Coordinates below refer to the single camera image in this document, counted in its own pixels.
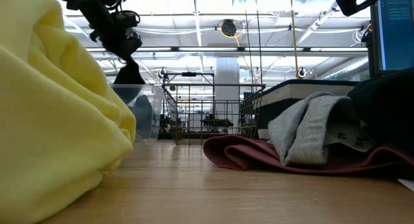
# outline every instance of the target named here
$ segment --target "wooden table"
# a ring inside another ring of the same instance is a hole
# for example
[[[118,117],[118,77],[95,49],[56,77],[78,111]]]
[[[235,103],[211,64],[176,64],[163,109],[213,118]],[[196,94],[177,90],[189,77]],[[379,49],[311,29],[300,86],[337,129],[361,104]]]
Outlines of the wooden table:
[[[201,146],[136,143],[101,185],[43,223],[414,223],[395,181],[238,172]]]

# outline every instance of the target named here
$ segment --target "screen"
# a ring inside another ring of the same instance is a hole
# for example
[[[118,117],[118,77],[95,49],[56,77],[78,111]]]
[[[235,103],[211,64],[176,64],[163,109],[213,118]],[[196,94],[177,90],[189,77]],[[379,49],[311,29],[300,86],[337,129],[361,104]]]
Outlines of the screen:
[[[380,70],[414,67],[414,0],[380,0]]]

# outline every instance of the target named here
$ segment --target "red cloth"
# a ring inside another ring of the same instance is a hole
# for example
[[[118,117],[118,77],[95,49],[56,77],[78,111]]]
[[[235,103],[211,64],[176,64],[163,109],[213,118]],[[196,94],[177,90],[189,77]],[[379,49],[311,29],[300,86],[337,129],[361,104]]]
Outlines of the red cloth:
[[[367,153],[341,144],[331,145],[327,163],[318,166],[283,166],[272,144],[235,135],[210,138],[204,143],[203,150],[217,166],[234,170],[279,169],[303,174],[348,174],[392,166],[412,166],[414,169],[414,157],[392,145],[379,146]]]

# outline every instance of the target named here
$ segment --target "black cloth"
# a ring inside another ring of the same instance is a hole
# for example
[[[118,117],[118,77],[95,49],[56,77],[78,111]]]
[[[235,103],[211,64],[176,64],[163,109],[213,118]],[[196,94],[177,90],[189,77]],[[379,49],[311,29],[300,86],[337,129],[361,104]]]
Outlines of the black cloth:
[[[380,143],[414,151],[414,70],[359,83],[348,96],[360,120]]]
[[[145,84],[144,79],[142,79],[140,74],[140,67],[134,60],[126,61],[127,64],[121,68],[118,75],[116,75],[114,84],[135,84],[143,85]]]
[[[153,113],[153,106],[146,95],[135,100],[133,113],[136,118],[136,133],[143,138],[150,138],[156,114]]]

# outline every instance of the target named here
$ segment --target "metal shopping cart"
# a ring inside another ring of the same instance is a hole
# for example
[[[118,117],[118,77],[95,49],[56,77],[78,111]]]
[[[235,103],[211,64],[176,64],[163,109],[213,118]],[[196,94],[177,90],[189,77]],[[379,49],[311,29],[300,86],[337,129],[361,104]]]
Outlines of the metal shopping cart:
[[[212,76],[212,83],[171,83],[178,76]],[[214,74],[166,73],[162,86],[165,113],[175,144],[202,144],[210,137],[229,134],[249,139],[256,136],[257,120],[264,85],[260,84],[215,84]],[[217,100],[218,87],[232,87],[240,96],[233,100]]]

